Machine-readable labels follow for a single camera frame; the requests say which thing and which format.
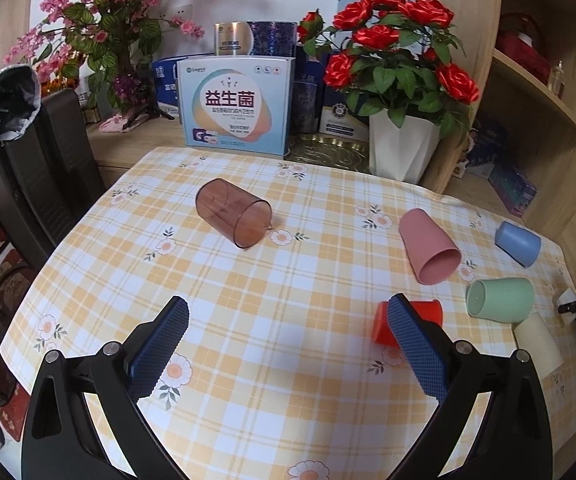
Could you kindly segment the white grey jacket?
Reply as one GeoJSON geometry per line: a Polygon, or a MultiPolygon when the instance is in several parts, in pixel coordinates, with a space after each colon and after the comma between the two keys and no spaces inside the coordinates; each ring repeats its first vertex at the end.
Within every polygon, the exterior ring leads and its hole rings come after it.
{"type": "Polygon", "coordinates": [[[29,65],[0,70],[0,142],[20,139],[41,108],[38,74],[29,65]]]}

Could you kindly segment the small perfume bottle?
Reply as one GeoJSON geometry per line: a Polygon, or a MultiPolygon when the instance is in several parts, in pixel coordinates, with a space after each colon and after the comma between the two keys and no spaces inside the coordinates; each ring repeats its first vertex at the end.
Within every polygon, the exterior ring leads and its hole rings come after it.
{"type": "Polygon", "coordinates": [[[565,91],[566,75],[564,68],[562,67],[562,61],[559,60],[558,63],[550,70],[550,76],[548,77],[547,88],[554,96],[558,99],[562,99],[562,95],[565,91]]]}

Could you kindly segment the white faceted flower pot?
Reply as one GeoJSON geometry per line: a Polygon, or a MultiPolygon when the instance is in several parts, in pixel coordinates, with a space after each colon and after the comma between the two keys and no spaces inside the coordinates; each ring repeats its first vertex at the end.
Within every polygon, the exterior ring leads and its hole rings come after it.
{"type": "Polygon", "coordinates": [[[407,116],[397,127],[385,110],[369,118],[369,171],[377,177],[418,184],[440,140],[440,128],[407,116]]]}

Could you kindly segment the gold patterned tray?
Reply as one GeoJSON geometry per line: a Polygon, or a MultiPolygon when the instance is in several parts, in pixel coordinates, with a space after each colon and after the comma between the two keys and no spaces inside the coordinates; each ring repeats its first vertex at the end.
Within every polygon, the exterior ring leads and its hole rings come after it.
{"type": "Polygon", "coordinates": [[[369,174],[369,149],[363,142],[303,133],[290,136],[285,159],[316,166],[337,168],[369,174]]]}

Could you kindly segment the beige plastic cup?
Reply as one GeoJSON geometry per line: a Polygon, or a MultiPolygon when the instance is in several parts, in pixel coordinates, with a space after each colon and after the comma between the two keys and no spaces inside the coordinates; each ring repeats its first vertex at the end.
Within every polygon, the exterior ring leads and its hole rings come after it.
{"type": "Polygon", "coordinates": [[[544,379],[558,369],[564,358],[538,312],[531,313],[514,328],[519,349],[526,350],[534,363],[538,378],[544,379]]]}

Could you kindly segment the red rose bouquet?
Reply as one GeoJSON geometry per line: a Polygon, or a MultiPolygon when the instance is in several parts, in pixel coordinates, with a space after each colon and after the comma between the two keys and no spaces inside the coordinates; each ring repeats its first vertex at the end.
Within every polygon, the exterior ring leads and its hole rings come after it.
{"type": "Polygon", "coordinates": [[[418,117],[439,127],[440,136],[463,136],[480,91],[452,60],[463,47],[452,32],[454,12],[439,0],[358,0],[330,25],[320,12],[297,27],[305,53],[329,56],[327,87],[346,97],[358,116],[384,112],[395,127],[418,117]]]}

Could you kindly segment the pink cherry blossom plant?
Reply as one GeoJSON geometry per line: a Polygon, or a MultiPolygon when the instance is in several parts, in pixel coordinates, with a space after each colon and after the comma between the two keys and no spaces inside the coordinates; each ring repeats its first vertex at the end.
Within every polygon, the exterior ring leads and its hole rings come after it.
{"type": "Polygon", "coordinates": [[[200,39],[204,29],[191,18],[154,14],[160,0],[41,0],[44,18],[9,49],[4,63],[28,64],[42,86],[92,74],[92,96],[107,91],[122,113],[147,105],[152,85],[138,70],[151,62],[166,28],[200,39]]]}

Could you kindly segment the silver tin box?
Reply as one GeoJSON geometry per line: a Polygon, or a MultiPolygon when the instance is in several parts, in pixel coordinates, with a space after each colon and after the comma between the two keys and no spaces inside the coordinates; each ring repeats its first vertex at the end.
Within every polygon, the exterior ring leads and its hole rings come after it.
{"type": "Polygon", "coordinates": [[[248,22],[225,22],[214,25],[215,55],[250,55],[253,44],[253,31],[248,22]]]}

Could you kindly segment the red plastic cup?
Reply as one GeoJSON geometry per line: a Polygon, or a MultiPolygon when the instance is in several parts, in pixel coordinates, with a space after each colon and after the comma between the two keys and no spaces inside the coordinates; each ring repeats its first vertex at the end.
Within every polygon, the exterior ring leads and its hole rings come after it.
{"type": "MultiPolygon", "coordinates": [[[[416,318],[442,326],[443,309],[439,300],[414,300],[410,302],[410,306],[416,313],[416,318]]],[[[381,301],[377,306],[372,328],[372,341],[375,344],[400,348],[399,335],[407,337],[409,334],[413,336],[419,334],[420,328],[415,322],[413,315],[407,310],[396,312],[394,330],[391,329],[389,320],[389,303],[388,301],[381,301]]]]}

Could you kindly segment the white blue probiotics box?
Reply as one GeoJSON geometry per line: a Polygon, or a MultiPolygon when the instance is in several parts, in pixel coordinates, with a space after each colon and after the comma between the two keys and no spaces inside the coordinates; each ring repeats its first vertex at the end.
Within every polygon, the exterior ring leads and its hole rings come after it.
{"type": "Polygon", "coordinates": [[[285,155],[293,58],[193,56],[177,62],[176,74],[187,145],[285,155]]]}

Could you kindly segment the dark blue gift box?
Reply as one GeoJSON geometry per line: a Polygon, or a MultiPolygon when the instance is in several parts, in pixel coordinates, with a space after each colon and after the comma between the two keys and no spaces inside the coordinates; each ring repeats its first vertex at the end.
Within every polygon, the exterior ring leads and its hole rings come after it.
{"type": "Polygon", "coordinates": [[[470,136],[474,144],[466,155],[466,173],[488,180],[498,156],[504,151],[508,132],[493,120],[476,119],[470,136]]]}

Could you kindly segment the wooden shelf unit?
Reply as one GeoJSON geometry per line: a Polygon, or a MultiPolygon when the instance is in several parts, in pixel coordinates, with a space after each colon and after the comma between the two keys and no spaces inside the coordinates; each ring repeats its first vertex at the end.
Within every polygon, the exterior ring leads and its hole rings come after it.
{"type": "Polygon", "coordinates": [[[509,161],[538,191],[522,220],[554,240],[576,215],[576,0],[440,1],[464,44],[454,60],[482,92],[472,114],[506,128],[509,161]],[[531,35],[548,67],[562,67],[562,92],[502,50],[512,32],[531,35]]]}

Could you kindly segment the blue white tissue box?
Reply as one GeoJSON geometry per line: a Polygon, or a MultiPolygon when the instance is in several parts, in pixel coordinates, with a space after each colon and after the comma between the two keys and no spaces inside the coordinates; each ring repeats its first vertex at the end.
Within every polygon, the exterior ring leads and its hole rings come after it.
{"type": "Polygon", "coordinates": [[[178,105],[177,91],[177,63],[186,60],[188,55],[170,56],[169,58],[160,58],[160,60],[151,63],[151,69],[154,73],[154,94],[156,95],[159,107],[182,121],[180,106],[178,105]]]}

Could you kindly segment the white navy emblem box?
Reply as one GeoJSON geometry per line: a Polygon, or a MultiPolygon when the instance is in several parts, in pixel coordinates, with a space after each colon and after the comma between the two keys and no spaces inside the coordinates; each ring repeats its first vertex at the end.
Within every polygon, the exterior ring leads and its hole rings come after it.
{"type": "Polygon", "coordinates": [[[318,132],[328,134],[328,136],[338,136],[341,139],[367,142],[368,119],[358,117],[350,111],[343,93],[326,88],[318,132]]]}

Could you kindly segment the small purple box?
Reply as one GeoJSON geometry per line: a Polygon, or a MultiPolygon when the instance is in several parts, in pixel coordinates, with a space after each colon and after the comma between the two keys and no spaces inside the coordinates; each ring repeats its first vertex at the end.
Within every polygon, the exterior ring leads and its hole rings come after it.
{"type": "Polygon", "coordinates": [[[538,192],[519,169],[507,162],[498,162],[488,181],[507,211],[518,218],[523,217],[538,192]]]}

